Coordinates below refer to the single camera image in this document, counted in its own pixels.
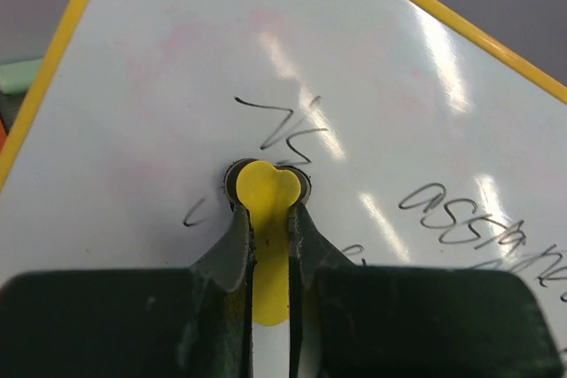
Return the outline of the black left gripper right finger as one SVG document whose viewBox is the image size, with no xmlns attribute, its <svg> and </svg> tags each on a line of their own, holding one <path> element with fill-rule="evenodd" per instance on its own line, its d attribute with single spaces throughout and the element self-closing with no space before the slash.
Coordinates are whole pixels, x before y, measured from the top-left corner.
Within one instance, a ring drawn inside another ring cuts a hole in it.
<svg viewBox="0 0 567 378">
<path fill-rule="evenodd" d="M 494 270 L 357 266 L 289 212 L 292 377 L 560 377 L 540 306 Z"/>
</svg>

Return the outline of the yellow round whiteboard eraser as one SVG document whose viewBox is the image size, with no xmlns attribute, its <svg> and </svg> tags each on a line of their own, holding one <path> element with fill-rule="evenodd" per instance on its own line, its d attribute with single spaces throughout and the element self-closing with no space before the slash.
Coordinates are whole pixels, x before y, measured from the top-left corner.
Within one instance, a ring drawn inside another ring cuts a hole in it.
<svg viewBox="0 0 567 378">
<path fill-rule="evenodd" d="M 252 226 L 252 320 L 264 327 L 280 325 L 290 318 L 289 213 L 308 197 L 309 183 L 294 168 L 243 158 L 229 167 L 223 184 L 230 202 L 244 206 Z"/>
</svg>

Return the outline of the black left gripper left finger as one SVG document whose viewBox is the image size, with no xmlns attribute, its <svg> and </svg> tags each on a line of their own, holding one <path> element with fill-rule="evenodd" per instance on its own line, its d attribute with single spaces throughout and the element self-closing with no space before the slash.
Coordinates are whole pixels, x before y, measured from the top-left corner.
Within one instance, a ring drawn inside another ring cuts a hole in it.
<svg viewBox="0 0 567 378">
<path fill-rule="evenodd" d="M 1 288 L 4 377 L 249 377 L 252 226 L 242 205 L 196 263 L 34 271 Z"/>
</svg>

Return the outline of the yellow-framed whiteboard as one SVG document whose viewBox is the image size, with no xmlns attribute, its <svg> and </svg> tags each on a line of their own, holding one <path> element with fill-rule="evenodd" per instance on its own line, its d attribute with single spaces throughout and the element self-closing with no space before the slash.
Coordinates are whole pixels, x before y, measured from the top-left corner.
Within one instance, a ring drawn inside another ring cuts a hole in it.
<svg viewBox="0 0 567 378">
<path fill-rule="evenodd" d="M 193 265 L 243 158 L 357 266 L 519 277 L 565 376 L 566 89 L 435 0 L 71 0 L 1 153 L 1 288 Z M 290 348 L 252 320 L 249 377 Z"/>
</svg>

